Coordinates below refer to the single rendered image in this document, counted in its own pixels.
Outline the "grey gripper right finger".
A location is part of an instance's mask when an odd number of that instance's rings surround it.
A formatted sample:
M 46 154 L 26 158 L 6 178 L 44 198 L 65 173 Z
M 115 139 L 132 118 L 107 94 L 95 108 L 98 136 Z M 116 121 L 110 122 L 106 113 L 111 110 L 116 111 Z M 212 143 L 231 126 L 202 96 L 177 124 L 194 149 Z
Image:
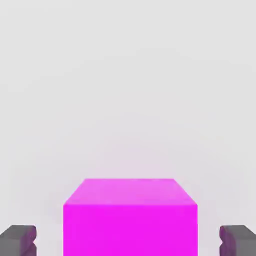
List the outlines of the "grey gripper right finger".
M 222 225 L 219 256 L 256 256 L 256 234 L 245 225 Z

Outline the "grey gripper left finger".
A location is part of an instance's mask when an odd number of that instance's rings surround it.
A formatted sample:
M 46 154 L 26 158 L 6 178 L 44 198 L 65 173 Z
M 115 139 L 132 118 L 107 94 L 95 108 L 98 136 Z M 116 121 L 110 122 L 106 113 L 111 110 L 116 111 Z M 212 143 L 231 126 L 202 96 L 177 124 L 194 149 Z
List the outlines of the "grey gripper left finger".
M 0 256 L 37 256 L 34 225 L 11 225 L 0 234 Z

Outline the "small magenta cube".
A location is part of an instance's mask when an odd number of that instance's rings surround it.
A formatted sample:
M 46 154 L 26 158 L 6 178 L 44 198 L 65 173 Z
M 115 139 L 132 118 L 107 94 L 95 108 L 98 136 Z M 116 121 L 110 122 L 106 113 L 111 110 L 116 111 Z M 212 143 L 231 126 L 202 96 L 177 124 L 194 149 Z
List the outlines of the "small magenta cube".
M 174 179 L 85 179 L 63 205 L 63 256 L 198 256 L 198 206 Z

